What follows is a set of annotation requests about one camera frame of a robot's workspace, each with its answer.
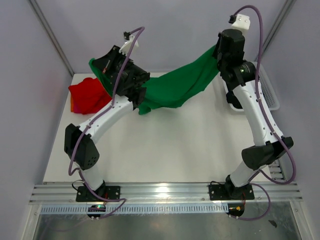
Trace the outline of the green t shirt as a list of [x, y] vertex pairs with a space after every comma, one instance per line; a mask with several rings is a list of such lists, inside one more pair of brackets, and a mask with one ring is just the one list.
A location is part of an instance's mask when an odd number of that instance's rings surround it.
[[179, 67], [159, 77], [152, 77], [143, 87], [146, 94], [138, 107], [139, 115], [159, 108], [179, 108], [188, 99], [204, 91], [219, 73], [213, 57], [213, 45], [192, 63]]

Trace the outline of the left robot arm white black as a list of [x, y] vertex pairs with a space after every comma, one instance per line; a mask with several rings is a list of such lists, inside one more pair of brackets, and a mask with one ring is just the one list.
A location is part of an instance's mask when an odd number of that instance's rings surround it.
[[147, 89], [143, 86], [150, 73], [129, 58], [128, 46], [113, 46], [104, 56], [94, 59], [92, 67], [101, 74], [102, 86], [113, 94], [111, 102], [80, 125], [65, 128], [64, 152], [70, 159], [68, 173], [78, 172], [83, 184], [77, 189], [77, 202], [118, 202], [120, 187], [106, 186], [99, 173], [100, 154], [96, 144], [118, 120], [143, 102]]

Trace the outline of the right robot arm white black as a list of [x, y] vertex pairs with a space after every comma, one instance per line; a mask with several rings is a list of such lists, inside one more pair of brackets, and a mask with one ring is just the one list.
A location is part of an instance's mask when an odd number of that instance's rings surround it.
[[242, 150], [241, 164], [225, 179], [224, 193], [230, 199], [239, 198], [259, 171], [282, 157], [294, 144], [273, 120], [256, 77], [257, 65], [244, 60], [244, 46], [242, 32], [229, 28], [218, 34], [212, 54], [221, 78], [244, 110], [254, 142]]

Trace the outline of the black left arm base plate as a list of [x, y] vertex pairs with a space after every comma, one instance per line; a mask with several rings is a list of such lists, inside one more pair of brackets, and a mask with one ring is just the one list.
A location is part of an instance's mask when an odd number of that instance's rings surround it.
[[[107, 200], [119, 200], [121, 195], [121, 187], [118, 185], [101, 186], [95, 193]], [[86, 186], [79, 186], [77, 189], [76, 202], [98, 202], [102, 200], [94, 196]]]

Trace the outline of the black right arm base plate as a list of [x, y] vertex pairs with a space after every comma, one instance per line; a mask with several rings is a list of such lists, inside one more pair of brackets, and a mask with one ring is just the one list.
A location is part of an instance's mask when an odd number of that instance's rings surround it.
[[235, 187], [231, 182], [218, 183], [211, 181], [208, 185], [208, 194], [212, 201], [255, 199], [253, 187], [250, 184]]

